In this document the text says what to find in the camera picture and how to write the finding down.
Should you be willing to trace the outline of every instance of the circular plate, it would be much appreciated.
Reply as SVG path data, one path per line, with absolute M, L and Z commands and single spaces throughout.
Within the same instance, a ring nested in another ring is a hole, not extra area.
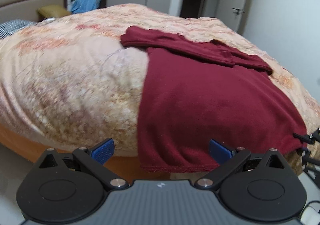
M 70 170 L 22 183 L 17 193 L 24 216 L 45 224 L 77 221 L 91 214 L 102 200 L 103 187 L 96 178 Z
M 226 179 L 219 191 L 221 200 L 238 216 L 260 222 L 296 217 L 307 200 L 297 176 L 278 168 L 241 172 Z

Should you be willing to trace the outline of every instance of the bed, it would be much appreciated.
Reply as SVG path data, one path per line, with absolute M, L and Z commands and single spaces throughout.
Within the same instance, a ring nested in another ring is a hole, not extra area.
M 66 7 L 66 0 L 1 0 L 0 20 L 39 21 L 36 9 L 48 4 Z M 192 41 L 217 39 L 258 55 L 273 69 L 271 81 L 293 102 L 308 133 L 320 126 L 320 106 L 299 80 L 218 19 L 183 19 L 125 4 L 30 26 L 0 40 L 0 143 L 34 162 L 47 147 L 71 151 L 111 137 L 116 151 L 108 168 L 128 181 L 167 179 L 170 174 L 144 172 L 137 159 L 137 115 L 148 57 L 119 43 L 132 25 L 181 33 Z M 318 147 L 310 146 L 312 156 L 320 156 Z M 286 158 L 301 172 L 295 152 Z

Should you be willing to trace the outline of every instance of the floral bedspread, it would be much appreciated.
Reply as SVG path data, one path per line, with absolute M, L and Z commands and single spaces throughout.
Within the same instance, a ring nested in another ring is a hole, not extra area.
M 217 39 L 257 54 L 274 70 L 271 81 L 297 107 L 308 132 L 320 126 L 320 106 L 299 80 L 218 19 L 183 19 L 136 4 L 74 14 L 0 40 L 0 123 L 66 150 L 111 137 L 115 155 L 136 156 L 148 57 L 120 45 L 120 35 L 132 25 L 181 33 L 192 41 Z M 313 155 L 320 156 L 318 147 L 312 147 Z

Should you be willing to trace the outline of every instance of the metal screw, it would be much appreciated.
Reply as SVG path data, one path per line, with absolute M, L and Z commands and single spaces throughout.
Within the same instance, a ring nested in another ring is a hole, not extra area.
M 210 179 L 206 179 L 206 178 L 202 178 L 202 179 L 198 180 L 197 183 L 201 187 L 209 187 L 209 186 L 213 185 L 213 181 Z
M 121 178 L 116 178 L 116 179 L 113 179 L 110 181 L 110 184 L 113 186 L 113 187 L 121 187 L 123 185 L 126 184 L 126 181 L 121 179 Z

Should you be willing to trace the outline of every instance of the blue plastic bag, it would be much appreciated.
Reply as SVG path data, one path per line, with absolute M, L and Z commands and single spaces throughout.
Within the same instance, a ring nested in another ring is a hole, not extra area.
M 72 13 L 85 13 L 97 9 L 100 5 L 100 0 L 75 0 L 71 12 Z

